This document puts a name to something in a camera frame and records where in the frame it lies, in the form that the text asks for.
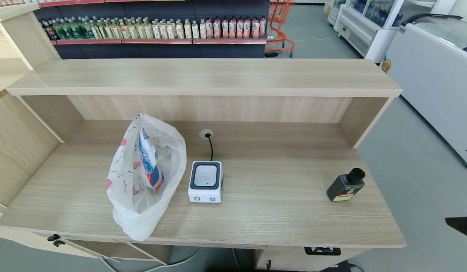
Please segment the gray floor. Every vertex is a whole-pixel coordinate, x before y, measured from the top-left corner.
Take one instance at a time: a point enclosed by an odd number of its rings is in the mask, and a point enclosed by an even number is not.
[[[301,26],[309,30],[303,35]],[[344,41],[315,41],[334,31],[322,7],[295,6],[286,33],[296,42],[295,57],[353,58]],[[467,237],[445,225],[444,218],[467,216],[467,170],[443,140],[402,99],[395,99],[359,148],[388,203],[408,246],[377,249],[350,260],[365,272],[467,271]],[[174,247],[171,262],[195,248]],[[242,267],[251,265],[249,251],[238,251]],[[114,264],[122,272],[138,272],[154,263]],[[191,261],[159,271],[203,272],[208,268],[236,268],[230,249],[203,248]],[[0,272],[107,272],[101,261],[27,248],[0,239]]]

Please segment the red shelf edge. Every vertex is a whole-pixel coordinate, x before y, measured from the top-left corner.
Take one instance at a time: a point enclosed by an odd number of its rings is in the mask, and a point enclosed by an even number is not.
[[[193,39],[194,45],[265,45],[267,39]]]
[[[148,44],[157,44],[157,45],[191,45],[192,40],[183,39],[183,40],[159,40],[159,39],[123,39],[122,43],[148,43]]]
[[[104,0],[65,0],[65,1],[56,1],[56,2],[46,2],[46,3],[39,3],[39,7],[45,8],[45,7],[96,4],[96,3],[104,3]]]
[[[102,39],[102,40],[58,40],[57,45],[98,45],[98,44],[113,44],[113,43],[121,43],[121,40],[110,40],[110,39]]]

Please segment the drawer handle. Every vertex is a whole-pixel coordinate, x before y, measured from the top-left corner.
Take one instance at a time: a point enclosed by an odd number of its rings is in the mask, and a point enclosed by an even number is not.
[[[341,255],[341,249],[339,247],[304,247],[304,251],[307,255],[317,256],[339,256]]]
[[[51,235],[51,236],[47,237],[47,241],[51,242],[51,241],[55,241],[55,240],[57,240],[59,238],[60,238],[59,234],[54,234],[54,235]]]

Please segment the white wall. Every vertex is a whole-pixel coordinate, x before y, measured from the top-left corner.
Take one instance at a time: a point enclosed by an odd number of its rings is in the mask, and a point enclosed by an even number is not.
[[[467,0],[457,0],[449,14],[462,16],[467,21]]]

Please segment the white plastic bag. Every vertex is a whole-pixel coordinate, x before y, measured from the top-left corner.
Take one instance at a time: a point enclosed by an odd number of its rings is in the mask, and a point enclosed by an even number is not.
[[[153,189],[155,186],[148,184],[140,159],[138,147],[142,129],[154,147],[148,151],[156,150],[156,165],[161,170],[159,174],[164,175],[163,184],[156,184],[156,191]],[[153,233],[180,184],[186,166],[187,148],[182,135],[163,121],[138,114],[124,134],[107,179],[106,191],[114,206],[113,217],[125,234],[134,240],[144,241]]]

